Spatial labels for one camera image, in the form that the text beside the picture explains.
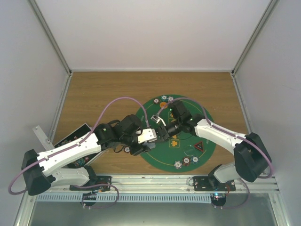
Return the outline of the orange big blind button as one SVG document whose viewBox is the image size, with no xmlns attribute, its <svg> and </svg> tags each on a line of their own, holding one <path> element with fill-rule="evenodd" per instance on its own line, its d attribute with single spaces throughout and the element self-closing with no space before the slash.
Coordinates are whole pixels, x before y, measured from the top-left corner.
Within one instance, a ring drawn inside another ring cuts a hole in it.
<svg viewBox="0 0 301 226">
<path fill-rule="evenodd" d="M 159 106 L 160 106 L 160 108 L 163 108 L 163 109 L 165 109 L 165 108 L 168 107 L 168 105 L 167 105 L 166 102 L 161 102 L 161 103 L 159 104 Z"/>
</svg>

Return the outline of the clear acrylic dealer button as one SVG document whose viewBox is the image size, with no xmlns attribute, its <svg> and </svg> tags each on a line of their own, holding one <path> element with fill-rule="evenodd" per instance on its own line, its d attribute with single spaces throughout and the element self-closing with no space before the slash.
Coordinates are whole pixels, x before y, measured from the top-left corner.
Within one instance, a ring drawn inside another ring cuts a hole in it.
<svg viewBox="0 0 301 226">
<path fill-rule="evenodd" d="M 183 151 L 183 152 L 184 152 L 184 154 L 185 154 L 186 156 L 192 157 L 192 156 L 195 155 L 195 151 L 196 151 L 196 149 L 195 149 L 194 146 L 188 145 L 188 146 L 186 146 L 186 147 L 184 148 L 184 151 Z"/>
</svg>

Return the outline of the red black triangle all-in marker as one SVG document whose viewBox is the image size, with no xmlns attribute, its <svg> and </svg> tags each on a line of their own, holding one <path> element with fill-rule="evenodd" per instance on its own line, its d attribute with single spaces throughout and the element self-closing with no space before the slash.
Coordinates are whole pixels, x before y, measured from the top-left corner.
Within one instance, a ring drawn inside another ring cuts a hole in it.
<svg viewBox="0 0 301 226">
<path fill-rule="evenodd" d="M 197 150 L 199 150 L 201 152 L 204 152 L 203 142 L 199 142 L 199 143 L 195 144 L 194 148 L 196 148 Z"/>
</svg>

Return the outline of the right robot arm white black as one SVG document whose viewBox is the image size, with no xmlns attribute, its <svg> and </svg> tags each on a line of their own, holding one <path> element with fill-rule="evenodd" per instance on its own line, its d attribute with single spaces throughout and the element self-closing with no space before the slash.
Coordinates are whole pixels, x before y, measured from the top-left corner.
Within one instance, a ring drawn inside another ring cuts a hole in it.
<svg viewBox="0 0 301 226">
<path fill-rule="evenodd" d="M 178 133 L 189 133 L 214 142 L 234 156 L 234 162 L 218 165 L 208 174 L 208 185 L 212 190 L 218 191 L 225 183 L 236 179 L 247 182 L 263 179 L 262 173 L 266 169 L 269 169 L 266 178 L 273 175 L 271 157 L 258 134 L 245 135 L 226 129 L 209 120 L 206 112 L 192 115 L 182 100 L 181 97 L 173 99 L 160 108 L 161 112 L 168 108 L 174 121 L 160 126 L 157 134 L 166 141 Z"/>
</svg>

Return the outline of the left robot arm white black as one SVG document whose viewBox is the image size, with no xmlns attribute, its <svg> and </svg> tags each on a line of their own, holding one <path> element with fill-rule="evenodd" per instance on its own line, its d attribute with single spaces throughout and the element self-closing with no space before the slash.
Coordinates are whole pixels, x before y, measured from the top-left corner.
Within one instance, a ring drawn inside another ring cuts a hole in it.
<svg viewBox="0 0 301 226">
<path fill-rule="evenodd" d="M 26 191 L 30 196 L 41 194 L 54 186 L 96 187 L 97 177 L 90 166 L 67 169 L 66 165 L 91 154 L 98 154 L 118 145 L 130 148 L 134 156 L 149 150 L 146 143 L 157 140 L 155 129 L 143 128 L 136 115 L 123 120 L 99 124 L 94 130 L 58 148 L 37 153 L 31 149 L 24 154 L 22 167 Z"/>
</svg>

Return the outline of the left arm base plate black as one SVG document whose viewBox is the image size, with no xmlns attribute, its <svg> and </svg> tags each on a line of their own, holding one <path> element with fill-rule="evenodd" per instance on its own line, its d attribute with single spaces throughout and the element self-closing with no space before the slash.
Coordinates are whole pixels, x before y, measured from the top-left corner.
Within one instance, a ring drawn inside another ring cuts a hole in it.
<svg viewBox="0 0 301 226">
<path fill-rule="evenodd" d="M 93 193 L 109 191 L 112 176 L 96 176 L 95 182 L 88 181 L 86 184 L 82 185 L 81 188 L 76 186 L 70 186 L 71 191 L 91 191 Z"/>
</svg>

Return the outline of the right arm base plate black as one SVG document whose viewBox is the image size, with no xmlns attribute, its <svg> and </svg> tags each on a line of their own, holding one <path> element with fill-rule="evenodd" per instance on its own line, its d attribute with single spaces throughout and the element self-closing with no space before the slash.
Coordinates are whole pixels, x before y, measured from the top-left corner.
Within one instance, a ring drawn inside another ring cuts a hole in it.
<svg viewBox="0 0 301 226">
<path fill-rule="evenodd" d="M 208 176 L 194 176 L 188 181 L 188 184 L 194 188 L 194 191 L 236 191 L 235 182 L 233 180 L 226 183 L 220 183 L 216 179 L 209 178 Z"/>
</svg>

